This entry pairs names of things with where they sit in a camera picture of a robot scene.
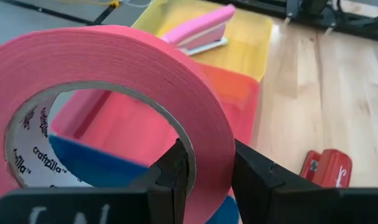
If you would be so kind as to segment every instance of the yellow cable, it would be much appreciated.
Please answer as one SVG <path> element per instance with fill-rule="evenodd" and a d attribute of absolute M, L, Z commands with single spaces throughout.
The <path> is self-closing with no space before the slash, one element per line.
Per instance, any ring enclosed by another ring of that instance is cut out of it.
<path fill-rule="evenodd" d="M 50 1 L 56 1 L 63 4 L 93 4 L 97 6 L 112 6 L 112 7 L 120 6 L 119 0 L 112 0 L 109 2 L 88 1 L 88 0 L 50 0 Z"/>

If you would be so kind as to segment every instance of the yellow tray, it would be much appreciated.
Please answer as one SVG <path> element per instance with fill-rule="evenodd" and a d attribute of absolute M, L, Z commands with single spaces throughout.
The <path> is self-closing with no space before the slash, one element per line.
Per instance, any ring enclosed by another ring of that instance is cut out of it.
<path fill-rule="evenodd" d="M 155 0 L 133 27 L 161 37 L 179 24 L 219 7 L 194 0 Z M 236 9 L 225 32 L 228 44 L 191 57 L 260 81 L 265 73 L 272 24 L 266 16 Z"/>

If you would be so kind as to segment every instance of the blue object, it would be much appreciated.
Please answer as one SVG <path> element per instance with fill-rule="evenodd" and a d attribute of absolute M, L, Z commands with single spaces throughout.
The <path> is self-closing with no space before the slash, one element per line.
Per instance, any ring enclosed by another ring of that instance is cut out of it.
<path fill-rule="evenodd" d="M 125 187 L 148 168 L 69 139 L 50 135 L 50 144 L 59 161 L 77 178 L 94 187 Z M 224 203 L 207 224 L 237 224 L 239 210 L 234 199 Z"/>

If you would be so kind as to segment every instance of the wooden table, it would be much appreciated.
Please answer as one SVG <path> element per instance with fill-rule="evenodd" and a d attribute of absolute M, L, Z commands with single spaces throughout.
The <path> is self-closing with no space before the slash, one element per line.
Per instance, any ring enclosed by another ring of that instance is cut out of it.
<path fill-rule="evenodd" d="M 218 7 L 188 1 L 169 10 L 157 35 Z M 343 8 L 378 16 L 373 6 L 343 1 Z M 260 42 L 270 20 L 237 10 L 229 45 L 194 59 L 256 79 L 266 68 L 251 147 L 295 173 L 310 149 L 337 148 L 353 160 L 351 186 L 377 187 L 378 42 L 272 20 L 268 58 Z"/>

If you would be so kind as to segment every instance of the tape roll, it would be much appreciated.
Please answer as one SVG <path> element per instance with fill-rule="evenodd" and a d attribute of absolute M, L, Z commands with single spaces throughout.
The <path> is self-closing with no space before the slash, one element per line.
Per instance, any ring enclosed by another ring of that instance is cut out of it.
<path fill-rule="evenodd" d="M 48 142 L 55 97 L 112 90 L 150 104 L 188 151 L 193 188 L 185 223 L 204 223 L 227 195 L 234 138 L 206 77 L 151 34 L 121 26 L 55 29 L 0 46 L 0 196 L 19 186 L 87 185 L 65 170 Z"/>

